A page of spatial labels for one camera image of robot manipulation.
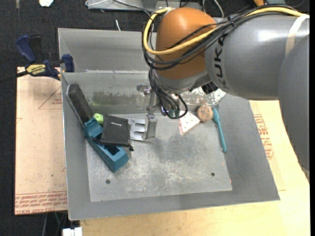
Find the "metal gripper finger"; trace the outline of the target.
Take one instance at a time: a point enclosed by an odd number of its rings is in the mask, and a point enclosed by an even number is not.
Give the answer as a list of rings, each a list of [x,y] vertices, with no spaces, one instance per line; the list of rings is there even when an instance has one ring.
[[[149,84],[140,84],[136,89],[143,94],[151,94],[151,86]]]
[[[151,139],[156,136],[157,118],[154,114],[146,114],[146,139]]]

